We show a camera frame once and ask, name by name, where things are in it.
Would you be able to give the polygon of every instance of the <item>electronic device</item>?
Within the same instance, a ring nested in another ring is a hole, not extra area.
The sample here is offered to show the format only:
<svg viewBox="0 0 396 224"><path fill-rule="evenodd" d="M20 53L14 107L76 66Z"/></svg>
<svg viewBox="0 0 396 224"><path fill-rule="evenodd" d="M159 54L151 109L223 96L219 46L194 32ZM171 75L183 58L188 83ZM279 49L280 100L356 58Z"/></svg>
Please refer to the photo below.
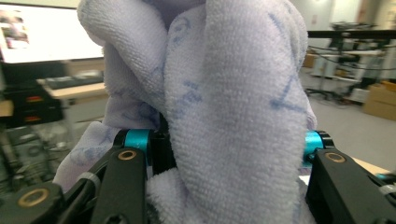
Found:
<svg viewBox="0 0 396 224"><path fill-rule="evenodd" d="M48 152L30 127L5 130L0 149L4 165L4 169L0 166L3 192L19 190L53 178Z"/></svg>
<svg viewBox="0 0 396 224"><path fill-rule="evenodd" d="M47 77L45 81L52 90L59 90L101 83L104 81L104 75L102 71L89 70L69 77Z"/></svg>
<svg viewBox="0 0 396 224"><path fill-rule="evenodd" d="M6 89L4 96L14 105L13 114L5 119L7 128L42 124L64 118L61 101L53 99L35 81L29 86Z"/></svg>
<svg viewBox="0 0 396 224"><path fill-rule="evenodd" d="M69 60L103 58L102 47L89 38L75 7L34 3L0 4L0 51L0 91L40 78L65 77Z"/></svg>

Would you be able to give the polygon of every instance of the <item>wall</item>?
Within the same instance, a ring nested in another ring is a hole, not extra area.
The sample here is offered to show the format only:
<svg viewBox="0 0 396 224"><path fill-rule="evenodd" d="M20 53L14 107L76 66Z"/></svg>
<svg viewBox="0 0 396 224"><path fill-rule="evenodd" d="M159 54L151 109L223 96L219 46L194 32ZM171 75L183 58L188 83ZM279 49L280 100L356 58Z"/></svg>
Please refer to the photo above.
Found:
<svg viewBox="0 0 396 224"><path fill-rule="evenodd" d="M290 0L304 18L308 31L330 30L333 0ZM325 48L330 43L327 39L309 39L310 46Z"/></svg>
<svg viewBox="0 0 396 224"><path fill-rule="evenodd" d="M362 0L357 22L373 24L381 1Z"/></svg>
<svg viewBox="0 0 396 224"><path fill-rule="evenodd" d="M51 7L77 7L79 1L80 0L1 0L0 3L14 3Z"/></svg>
<svg viewBox="0 0 396 224"><path fill-rule="evenodd" d="M381 0L375 19L375 24L378 24L378 26L375 27L375 29L377 30L391 29L395 18L396 18L396 0Z"/></svg>
<svg viewBox="0 0 396 224"><path fill-rule="evenodd" d="M361 0L335 0L330 22L356 22L360 8Z"/></svg>

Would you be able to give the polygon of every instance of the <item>black cable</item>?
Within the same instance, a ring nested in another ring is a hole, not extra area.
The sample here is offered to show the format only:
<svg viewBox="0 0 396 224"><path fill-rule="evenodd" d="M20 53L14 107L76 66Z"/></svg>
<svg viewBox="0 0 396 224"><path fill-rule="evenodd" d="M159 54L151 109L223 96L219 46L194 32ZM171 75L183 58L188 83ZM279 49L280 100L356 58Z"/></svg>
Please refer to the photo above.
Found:
<svg viewBox="0 0 396 224"><path fill-rule="evenodd" d="M367 71L394 71L394 70L396 70L396 67L394 67L394 68L359 68L359 67L350 66L350 65L347 65L347 64L341 64L341 63L339 63L339 62L330 60L330 59L328 59L327 57L323 56L323 54L319 54L319 53L317 53L317 52L315 52L315 53L313 53L313 54L318 55L320 58L323 58L323 59L325 59L325 60L327 60L327 61L329 61L329 62L337 63L337 64L340 64L340 65L343 65L344 67L350 67L350 68L354 68L354 69L361 69L361 70L367 70Z"/></svg>
<svg viewBox="0 0 396 224"><path fill-rule="evenodd" d="M68 224L73 221L81 208L91 198L94 193L94 184L87 180L83 189L78 194L77 198L70 204L70 206L62 213L58 220L58 224Z"/></svg>

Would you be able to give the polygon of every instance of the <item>cardboard box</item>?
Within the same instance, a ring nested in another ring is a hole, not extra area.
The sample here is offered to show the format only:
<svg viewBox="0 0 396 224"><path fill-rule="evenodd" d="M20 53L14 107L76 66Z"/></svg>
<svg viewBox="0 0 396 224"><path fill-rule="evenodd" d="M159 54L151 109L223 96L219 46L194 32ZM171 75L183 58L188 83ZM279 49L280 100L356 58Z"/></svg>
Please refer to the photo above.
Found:
<svg viewBox="0 0 396 224"><path fill-rule="evenodd" d="M396 91L388 91L383 85L372 85L363 111L383 119L396 120Z"/></svg>
<svg viewBox="0 0 396 224"><path fill-rule="evenodd" d="M315 63L315 54L306 53L303 67L313 68Z"/></svg>

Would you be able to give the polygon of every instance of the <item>computer monitor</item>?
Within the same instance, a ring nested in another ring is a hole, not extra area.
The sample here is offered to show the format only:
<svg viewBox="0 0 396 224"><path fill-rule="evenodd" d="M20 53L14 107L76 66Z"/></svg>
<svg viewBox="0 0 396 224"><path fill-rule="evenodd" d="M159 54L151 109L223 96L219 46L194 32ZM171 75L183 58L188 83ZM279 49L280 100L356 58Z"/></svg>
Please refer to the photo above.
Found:
<svg viewBox="0 0 396 224"><path fill-rule="evenodd" d="M75 8L0 5L3 63L33 63L103 57Z"/></svg>
<svg viewBox="0 0 396 224"><path fill-rule="evenodd" d="M103 58L75 8L0 4L0 90L65 75L64 62Z"/></svg>

